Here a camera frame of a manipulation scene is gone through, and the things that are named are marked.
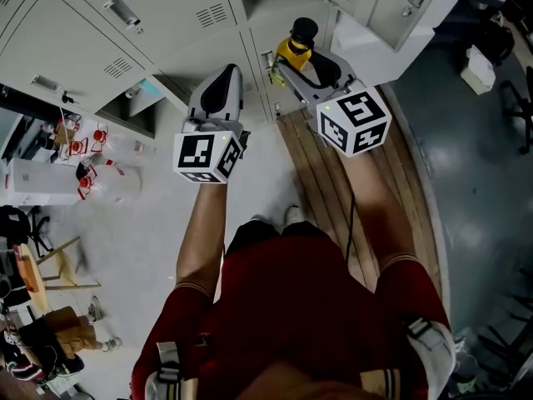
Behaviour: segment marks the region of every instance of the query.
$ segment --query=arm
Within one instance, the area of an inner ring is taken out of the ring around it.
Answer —
[[[227,185],[202,184],[177,257],[178,283],[195,283],[213,296],[224,247]]]
[[[341,156],[356,199],[357,211],[382,270],[399,255],[415,254],[411,225],[370,153]]]

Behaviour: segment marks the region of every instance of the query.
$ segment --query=office chair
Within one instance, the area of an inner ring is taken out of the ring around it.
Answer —
[[[530,99],[533,99],[533,68],[528,67],[526,69],[526,79],[527,79],[527,88],[530,94]],[[501,86],[503,88],[509,88],[513,95],[515,95],[518,106],[521,108],[521,112],[515,112],[511,110],[505,110],[505,117],[517,117],[522,118],[526,122],[526,145],[524,147],[518,148],[520,154],[527,154],[530,151],[531,146],[531,131],[533,131],[533,103],[524,99],[516,90],[516,87],[509,80],[504,81]]]
[[[32,223],[22,210],[13,206],[0,207],[0,237],[5,237],[8,244],[23,244],[27,243],[28,238],[31,238],[35,243],[37,255],[42,258],[44,253],[41,253],[39,245],[42,246],[46,252],[51,252],[46,243],[41,238],[41,228],[45,223],[50,222],[50,217],[43,217],[37,222],[36,215],[40,212],[39,206],[32,207],[30,211],[32,215]]]

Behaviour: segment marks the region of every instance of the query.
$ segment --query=wooden plank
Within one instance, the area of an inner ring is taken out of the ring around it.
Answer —
[[[282,125],[282,134],[286,138],[286,144],[289,148],[289,153],[292,156],[292,161],[296,168],[296,172],[300,177],[301,184],[306,190],[307,199],[316,219],[316,225],[328,236],[331,240],[338,244],[333,224],[331,223],[330,215],[327,211],[326,204],[322,198],[320,188],[316,183],[315,175],[311,170],[311,165],[307,160],[307,156],[300,144],[300,139],[296,135],[296,130],[292,125],[289,117],[282,117],[278,121],[278,125]]]
[[[287,150],[289,154],[291,155],[291,160],[294,163],[294,166],[296,167],[296,160],[297,160],[297,150],[296,147],[299,145],[297,143],[294,143],[290,141],[289,139],[289,132],[287,130],[286,124],[284,122],[278,121],[277,127],[280,129],[281,136],[283,137],[283,140],[285,141],[285,145],[287,147]],[[295,184],[296,184],[296,190],[298,193],[298,197],[300,198],[301,203],[301,209],[304,212],[304,215],[306,215],[306,219],[316,224],[316,217],[315,213],[313,212],[313,209],[311,207],[311,204],[309,203],[309,198],[307,197],[306,189],[301,184],[301,178],[296,170],[296,176],[295,176]]]
[[[415,163],[412,160],[411,153],[407,148],[400,127],[394,118],[392,120],[389,134],[391,135],[392,141],[394,142],[396,150],[398,151],[398,155],[403,163],[403,168],[407,176],[407,182],[409,183],[413,193],[413,198],[415,199],[416,210],[418,212],[422,235],[426,245],[427,270],[430,274],[433,284],[436,286],[437,291],[439,294],[441,294],[441,271],[439,267],[439,258],[436,251],[435,235],[431,225],[431,217],[427,208],[426,197],[422,190],[422,185],[418,177]]]
[[[306,119],[302,112],[293,112],[290,116],[292,124],[296,129],[296,134],[300,138],[301,145],[303,146],[307,160],[311,165],[311,170],[315,175],[315,179],[320,188],[321,195],[326,203],[327,211],[329,212],[330,219],[333,225],[333,229],[336,233],[336,244],[341,248],[342,252],[346,252],[346,246],[351,241],[351,234],[348,231],[348,225],[344,218],[344,212],[342,210],[339,198],[336,195],[336,190],[333,186],[331,178],[328,176],[326,164],[322,159],[318,146],[316,145],[313,134],[309,131]],[[348,259],[348,268],[350,274],[363,286],[367,286],[365,274],[361,268],[361,264],[356,256],[355,249],[351,250],[354,254],[352,259]]]
[[[398,191],[398,186],[396,185],[396,180],[394,174],[392,173],[391,166],[389,165],[388,160],[386,159],[385,151],[383,147],[376,147],[370,151],[374,162],[376,163],[378,169],[380,170],[381,175],[385,178],[387,185],[392,190],[396,196],[396,200],[401,203],[400,192]]]
[[[424,243],[424,235],[422,234],[418,212],[416,210],[415,198],[413,197],[411,187],[407,181],[407,175],[390,135],[387,136],[383,143],[383,150],[385,151],[387,161],[391,165],[391,170],[394,174],[396,185],[398,186],[398,191],[400,193],[401,202],[403,203],[403,208],[406,211],[407,219],[411,225],[416,257],[427,270],[428,262],[426,245]]]
[[[351,188],[344,172],[344,167],[339,161],[339,157],[336,154],[333,147],[324,147],[317,141],[318,149],[324,159],[327,171],[330,174],[330,178],[333,181],[333,186],[336,190],[336,194],[341,202],[342,211],[346,219],[348,229],[350,227],[350,211],[351,211]],[[371,244],[366,238],[365,231],[363,229],[361,218],[357,212],[357,206],[354,207],[353,212],[353,225],[351,229],[351,238],[353,239],[353,247],[356,249],[356,255],[363,271],[366,287],[375,292],[377,279],[379,277],[379,267],[377,262],[374,262],[372,256]]]

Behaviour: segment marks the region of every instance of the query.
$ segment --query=wooden table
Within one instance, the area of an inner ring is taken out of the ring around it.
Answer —
[[[100,283],[78,285],[76,283],[76,273],[68,255],[64,252],[64,249],[71,244],[77,242],[79,237],[75,237],[69,242],[52,250],[50,253],[39,259],[38,261],[32,255],[27,244],[15,245],[13,249],[17,258],[17,267],[26,286],[27,292],[32,299],[33,305],[41,312],[46,313],[48,311],[48,297],[47,290],[81,290],[81,289],[94,289],[101,287]],[[39,265],[46,262],[48,259],[56,257],[57,264],[57,276],[43,277],[39,271]],[[46,282],[53,282],[61,280],[65,283],[62,286],[47,286]]]
[[[13,246],[13,249],[17,258],[18,271],[26,285],[33,305],[41,313],[46,313],[48,311],[47,289],[32,252],[27,244]]]

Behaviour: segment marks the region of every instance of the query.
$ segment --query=white container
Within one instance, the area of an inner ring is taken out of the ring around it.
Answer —
[[[461,71],[461,78],[476,94],[482,95],[489,92],[496,81],[491,61],[476,46],[466,51],[466,57],[468,60],[465,69]]]
[[[74,166],[13,158],[8,167],[2,165],[0,173],[1,204],[50,206],[80,199]]]
[[[97,130],[92,138],[102,145],[102,155],[105,158],[128,166],[144,166],[156,151],[154,147],[119,133]]]
[[[78,192],[82,200],[124,206],[139,196],[141,179],[133,167],[91,165],[87,176],[80,180]]]

